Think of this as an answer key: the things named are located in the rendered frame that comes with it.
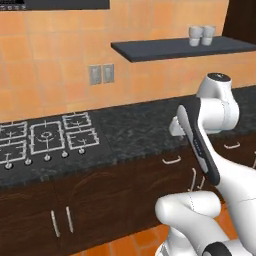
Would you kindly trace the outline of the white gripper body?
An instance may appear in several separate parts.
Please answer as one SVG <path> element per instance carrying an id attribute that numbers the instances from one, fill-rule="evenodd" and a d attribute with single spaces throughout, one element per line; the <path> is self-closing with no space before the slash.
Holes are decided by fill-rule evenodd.
<path id="1" fill-rule="evenodd" d="M 185 130 L 183 129 L 183 120 L 179 116 L 174 116 L 170 125 L 169 132 L 172 136 L 185 136 Z"/>

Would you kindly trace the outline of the dark wood drawer front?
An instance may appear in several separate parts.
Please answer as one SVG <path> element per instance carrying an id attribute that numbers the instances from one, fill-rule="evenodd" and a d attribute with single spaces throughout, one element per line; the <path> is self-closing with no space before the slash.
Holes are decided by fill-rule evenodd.
<path id="1" fill-rule="evenodd" d="M 174 160 L 181 156 L 181 161 L 172 165 L 166 165 L 165 160 Z M 137 165 L 137 169 L 152 177 L 180 177 L 191 167 L 192 152 L 189 149 L 168 150 L 156 155 L 148 155 Z"/>
<path id="2" fill-rule="evenodd" d="M 254 136 L 253 135 L 235 135 L 235 136 L 222 136 L 210 137 L 214 149 L 224 157 L 248 157 L 254 155 Z M 234 145 L 237 142 L 241 144 L 239 148 L 228 150 L 224 148 L 226 145 Z"/>

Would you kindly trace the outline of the dark wood cupboard door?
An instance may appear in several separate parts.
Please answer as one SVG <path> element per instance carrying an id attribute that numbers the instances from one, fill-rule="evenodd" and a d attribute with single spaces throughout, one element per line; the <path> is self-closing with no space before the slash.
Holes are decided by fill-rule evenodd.
<path id="1" fill-rule="evenodd" d="M 134 165 L 123 163 L 54 180 L 63 221 L 62 252 L 73 254 L 132 234 Z M 69 206 L 74 232 L 69 230 Z"/>
<path id="2" fill-rule="evenodd" d="M 158 198 L 168 194 L 188 192 L 193 177 L 192 167 L 194 166 L 180 177 L 140 175 L 134 199 L 134 224 L 138 230 L 160 224 L 155 215 L 155 204 Z"/>
<path id="3" fill-rule="evenodd" d="M 59 256 L 51 182 L 0 190 L 0 256 Z"/>

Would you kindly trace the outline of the white cup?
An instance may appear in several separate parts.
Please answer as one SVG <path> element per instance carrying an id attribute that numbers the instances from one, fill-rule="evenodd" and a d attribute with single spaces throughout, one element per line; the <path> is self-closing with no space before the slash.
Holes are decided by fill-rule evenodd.
<path id="1" fill-rule="evenodd" d="M 192 47 L 198 46 L 202 34 L 203 34 L 202 26 L 191 26 L 189 28 L 189 44 Z"/>
<path id="2" fill-rule="evenodd" d="M 211 25 L 206 25 L 203 27 L 202 34 L 202 44 L 204 46 L 209 46 L 212 43 L 213 37 L 215 35 L 216 27 Z"/>

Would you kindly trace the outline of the black gas hob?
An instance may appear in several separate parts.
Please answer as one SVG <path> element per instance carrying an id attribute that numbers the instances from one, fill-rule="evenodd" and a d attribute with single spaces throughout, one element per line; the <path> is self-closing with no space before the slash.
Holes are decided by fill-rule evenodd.
<path id="1" fill-rule="evenodd" d="M 10 162 L 12 170 L 19 166 L 28 167 L 24 164 L 27 158 L 35 164 L 52 163 L 71 156 L 94 156 L 99 152 L 100 144 L 99 133 L 88 112 L 1 123 L 0 166 L 5 169 L 5 164 Z M 86 153 L 80 155 L 79 148 L 84 148 Z M 67 158 L 61 157 L 63 151 L 69 154 Z M 44 161 L 46 154 L 51 156 L 48 162 Z"/>

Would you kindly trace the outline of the dark range hood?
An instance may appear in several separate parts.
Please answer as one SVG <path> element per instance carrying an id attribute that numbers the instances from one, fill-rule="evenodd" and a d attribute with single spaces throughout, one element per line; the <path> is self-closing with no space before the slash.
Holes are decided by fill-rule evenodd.
<path id="1" fill-rule="evenodd" d="M 110 0 L 0 0 L 0 11 L 106 10 Z"/>

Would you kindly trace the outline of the dark grey wall shelf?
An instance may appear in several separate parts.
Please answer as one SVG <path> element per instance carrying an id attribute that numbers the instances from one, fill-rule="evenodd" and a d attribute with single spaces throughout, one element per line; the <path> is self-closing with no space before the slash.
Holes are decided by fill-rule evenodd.
<path id="1" fill-rule="evenodd" d="M 217 36 L 210 46 L 191 46 L 188 38 L 112 42 L 111 47 L 128 61 L 144 62 L 256 51 L 256 44 Z"/>

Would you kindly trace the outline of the grey wall outlet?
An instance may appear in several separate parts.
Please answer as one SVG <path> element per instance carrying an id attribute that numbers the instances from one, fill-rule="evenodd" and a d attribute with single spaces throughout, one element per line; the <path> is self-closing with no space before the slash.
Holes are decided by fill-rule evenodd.
<path id="1" fill-rule="evenodd" d="M 100 84 L 101 79 L 101 66 L 100 65 L 91 65 L 89 67 L 89 78 L 91 85 Z"/>
<path id="2" fill-rule="evenodd" d="M 112 83 L 114 81 L 114 65 L 105 64 L 103 66 L 103 81 L 105 83 Z"/>

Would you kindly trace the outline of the dark wood wall cupboard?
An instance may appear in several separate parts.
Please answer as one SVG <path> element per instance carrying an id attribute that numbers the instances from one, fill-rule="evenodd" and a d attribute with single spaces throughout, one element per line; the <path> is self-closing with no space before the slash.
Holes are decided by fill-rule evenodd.
<path id="1" fill-rule="evenodd" d="M 229 0 L 222 35 L 256 44 L 256 0 Z"/>

